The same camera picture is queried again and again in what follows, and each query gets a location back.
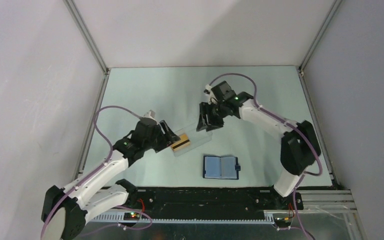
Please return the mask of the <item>gold card with black stripe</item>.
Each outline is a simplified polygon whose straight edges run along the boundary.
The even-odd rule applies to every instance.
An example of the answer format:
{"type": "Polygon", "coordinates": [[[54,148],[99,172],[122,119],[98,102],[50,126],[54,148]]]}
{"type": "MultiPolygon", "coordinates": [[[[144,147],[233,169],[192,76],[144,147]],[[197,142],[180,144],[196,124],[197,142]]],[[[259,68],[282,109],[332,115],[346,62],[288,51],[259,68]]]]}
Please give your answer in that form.
{"type": "Polygon", "coordinates": [[[170,147],[174,153],[185,149],[191,145],[191,141],[186,133],[182,133],[179,136],[179,140],[173,143],[170,147]]]}

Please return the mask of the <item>clear plastic tray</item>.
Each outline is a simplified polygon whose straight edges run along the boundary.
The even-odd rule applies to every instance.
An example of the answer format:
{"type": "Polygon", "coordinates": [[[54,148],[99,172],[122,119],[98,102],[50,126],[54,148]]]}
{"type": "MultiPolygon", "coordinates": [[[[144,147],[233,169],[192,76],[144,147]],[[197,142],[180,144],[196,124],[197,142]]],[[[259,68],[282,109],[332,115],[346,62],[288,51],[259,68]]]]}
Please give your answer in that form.
{"type": "Polygon", "coordinates": [[[178,136],[181,134],[187,134],[189,139],[190,139],[190,146],[178,151],[178,152],[173,152],[173,155],[175,157],[179,157],[191,150],[194,150],[195,148],[198,148],[212,140],[213,133],[211,131],[196,131],[197,128],[197,123],[192,123],[190,125],[187,125],[179,130],[176,130],[174,133],[178,136]]]}

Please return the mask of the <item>blue leather card holder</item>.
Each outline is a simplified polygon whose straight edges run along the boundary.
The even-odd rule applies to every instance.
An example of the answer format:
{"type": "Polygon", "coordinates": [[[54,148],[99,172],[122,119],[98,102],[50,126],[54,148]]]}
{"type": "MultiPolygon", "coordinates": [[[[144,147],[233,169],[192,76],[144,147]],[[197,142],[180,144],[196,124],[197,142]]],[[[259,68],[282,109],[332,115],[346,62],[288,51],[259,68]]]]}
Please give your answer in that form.
{"type": "Polygon", "coordinates": [[[240,171],[241,166],[236,156],[203,156],[202,177],[204,179],[239,180],[240,171]]]}

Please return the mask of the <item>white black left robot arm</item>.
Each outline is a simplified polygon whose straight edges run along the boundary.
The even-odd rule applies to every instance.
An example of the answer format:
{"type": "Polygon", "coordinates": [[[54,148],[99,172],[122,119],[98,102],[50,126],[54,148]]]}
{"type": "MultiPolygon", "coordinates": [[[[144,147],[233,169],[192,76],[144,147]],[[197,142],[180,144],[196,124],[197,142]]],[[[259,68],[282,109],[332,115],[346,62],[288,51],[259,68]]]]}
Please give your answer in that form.
{"type": "Polygon", "coordinates": [[[102,187],[141,159],[146,151],[158,153],[179,140],[165,121],[140,118],[135,129],[110,145],[109,155],[95,169],[64,187],[53,185],[46,191],[40,239],[72,240],[88,222],[107,210],[121,205],[136,206],[138,194],[129,181],[121,180],[106,190],[102,187]]]}

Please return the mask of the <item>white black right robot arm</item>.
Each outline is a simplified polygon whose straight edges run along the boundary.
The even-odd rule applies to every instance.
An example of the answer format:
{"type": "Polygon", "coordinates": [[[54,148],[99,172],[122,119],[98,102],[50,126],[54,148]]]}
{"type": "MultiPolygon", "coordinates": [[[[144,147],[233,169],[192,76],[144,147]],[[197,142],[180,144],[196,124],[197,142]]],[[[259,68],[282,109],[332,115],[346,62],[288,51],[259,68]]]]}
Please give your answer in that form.
{"type": "Polygon", "coordinates": [[[321,149],[312,123],[275,115],[259,105],[251,94],[236,93],[226,81],[215,86],[208,84],[203,92],[207,101],[199,104],[198,132],[220,129],[224,126],[224,118],[235,116],[263,128],[279,141],[282,171],[273,186],[275,192],[270,201],[275,208],[284,209],[290,204],[290,194],[301,177],[308,174],[307,168],[320,161],[321,149]]]}

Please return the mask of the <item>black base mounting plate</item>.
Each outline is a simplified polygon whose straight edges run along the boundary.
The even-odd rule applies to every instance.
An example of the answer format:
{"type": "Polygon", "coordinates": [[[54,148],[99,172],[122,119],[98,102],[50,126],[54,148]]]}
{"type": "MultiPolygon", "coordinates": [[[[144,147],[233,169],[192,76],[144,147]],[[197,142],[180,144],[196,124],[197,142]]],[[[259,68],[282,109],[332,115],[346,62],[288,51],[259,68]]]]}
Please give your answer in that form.
{"type": "Polygon", "coordinates": [[[262,220],[266,211],[304,208],[300,193],[281,197],[272,187],[139,187],[123,206],[185,220],[262,220]]]}

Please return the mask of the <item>left electronics board with leds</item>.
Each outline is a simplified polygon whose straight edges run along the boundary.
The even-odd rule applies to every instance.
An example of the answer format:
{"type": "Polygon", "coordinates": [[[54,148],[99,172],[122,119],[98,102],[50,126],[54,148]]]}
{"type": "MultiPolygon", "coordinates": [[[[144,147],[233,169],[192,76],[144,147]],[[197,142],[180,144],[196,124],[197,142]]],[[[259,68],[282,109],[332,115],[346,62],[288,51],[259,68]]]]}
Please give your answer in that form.
{"type": "Polygon", "coordinates": [[[141,215],[135,212],[126,212],[123,216],[124,221],[138,221],[141,219],[141,215]]]}

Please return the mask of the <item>electronics board with leds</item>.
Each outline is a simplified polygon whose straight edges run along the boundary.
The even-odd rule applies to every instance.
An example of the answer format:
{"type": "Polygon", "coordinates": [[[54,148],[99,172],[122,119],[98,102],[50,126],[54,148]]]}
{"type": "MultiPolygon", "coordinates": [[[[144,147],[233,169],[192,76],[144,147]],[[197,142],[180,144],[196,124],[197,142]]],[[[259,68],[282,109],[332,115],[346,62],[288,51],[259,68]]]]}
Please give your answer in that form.
{"type": "Polygon", "coordinates": [[[273,226],[276,229],[287,230],[291,228],[293,220],[293,217],[275,218],[273,226]]]}
{"type": "Polygon", "coordinates": [[[141,219],[141,215],[135,212],[126,212],[123,216],[124,221],[138,221],[141,219]]]}

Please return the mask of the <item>right electronics board with leds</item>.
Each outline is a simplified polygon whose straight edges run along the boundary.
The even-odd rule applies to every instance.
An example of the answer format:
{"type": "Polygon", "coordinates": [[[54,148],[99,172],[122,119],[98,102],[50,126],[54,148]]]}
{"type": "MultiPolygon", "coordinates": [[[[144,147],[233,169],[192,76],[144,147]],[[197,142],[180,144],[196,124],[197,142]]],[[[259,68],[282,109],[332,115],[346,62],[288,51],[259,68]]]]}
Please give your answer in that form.
{"type": "Polygon", "coordinates": [[[291,228],[293,220],[293,217],[275,218],[273,226],[276,229],[287,230],[291,228]]]}

